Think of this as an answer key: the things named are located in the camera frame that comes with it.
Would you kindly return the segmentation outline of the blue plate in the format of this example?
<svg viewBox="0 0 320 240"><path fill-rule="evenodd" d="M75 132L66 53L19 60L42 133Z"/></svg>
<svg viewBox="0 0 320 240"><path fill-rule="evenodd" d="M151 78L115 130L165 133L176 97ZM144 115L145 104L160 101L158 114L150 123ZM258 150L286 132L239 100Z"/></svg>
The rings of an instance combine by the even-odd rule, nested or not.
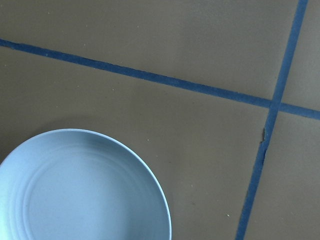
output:
<svg viewBox="0 0 320 240"><path fill-rule="evenodd" d="M169 240L170 211L145 162L122 143L59 129L0 165L3 240Z"/></svg>

